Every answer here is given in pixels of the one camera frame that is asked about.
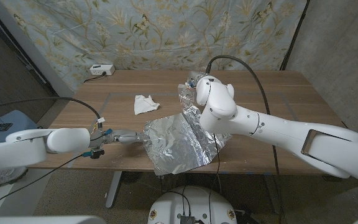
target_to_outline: crumpled paper towel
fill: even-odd
[[[156,110],[158,106],[160,106],[160,104],[154,103],[152,96],[150,95],[148,98],[144,95],[135,96],[135,115]]]

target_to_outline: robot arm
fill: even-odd
[[[89,156],[97,159],[104,154],[102,145],[112,142],[142,142],[143,133],[130,130],[97,130],[92,137],[86,128],[30,129],[6,136],[0,143],[0,170],[29,166],[47,159],[47,152],[83,152],[91,147]]]
[[[200,118],[205,130],[246,135],[283,148],[325,173],[358,179],[358,133],[248,110],[234,102],[232,85],[223,85],[215,77],[200,79],[196,91],[197,103],[205,105]]]

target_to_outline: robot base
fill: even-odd
[[[183,188],[184,187],[175,188],[171,190],[172,192],[163,194],[154,202],[149,212],[148,224],[183,223],[181,222],[181,217],[183,215],[183,199],[180,195],[183,192]],[[196,222],[201,220],[202,222],[199,223],[210,223],[208,203],[209,191],[210,189],[198,186],[187,186],[185,189],[184,196],[189,200],[191,217],[194,217]],[[185,215],[188,217],[189,207],[186,199],[184,199],[184,203]],[[212,223],[237,223],[231,204],[214,191],[211,192],[211,216]]]

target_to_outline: white electrical box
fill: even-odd
[[[106,72],[106,75],[112,75],[116,70],[114,65],[92,65],[90,68],[92,75],[102,75]]]

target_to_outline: floral curtain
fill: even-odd
[[[92,64],[204,70],[219,54],[278,70],[306,0],[0,0],[77,91]],[[242,70],[230,60],[213,69]]]

